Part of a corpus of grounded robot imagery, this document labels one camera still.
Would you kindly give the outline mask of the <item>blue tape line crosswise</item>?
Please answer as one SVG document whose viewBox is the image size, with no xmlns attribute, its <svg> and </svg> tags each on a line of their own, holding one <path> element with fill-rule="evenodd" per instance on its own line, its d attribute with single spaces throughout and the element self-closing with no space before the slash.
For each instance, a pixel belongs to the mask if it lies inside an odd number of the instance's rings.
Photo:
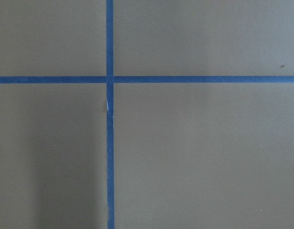
<svg viewBox="0 0 294 229">
<path fill-rule="evenodd" d="M 113 76 L 114 83 L 294 83 L 294 76 Z M 0 76 L 0 83 L 106 83 L 105 76 Z"/>
</svg>

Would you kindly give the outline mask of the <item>blue tape line lengthwise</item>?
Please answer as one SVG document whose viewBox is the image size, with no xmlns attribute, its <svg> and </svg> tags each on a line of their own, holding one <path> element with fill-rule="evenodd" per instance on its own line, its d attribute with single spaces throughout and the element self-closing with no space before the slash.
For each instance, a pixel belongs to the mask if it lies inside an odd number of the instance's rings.
<svg viewBox="0 0 294 229">
<path fill-rule="evenodd" d="M 114 5 L 106 1 L 106 130 L 107 130 L 107 205 L 109 229 L 115 228 L 114 200 Z"/>
</svg>

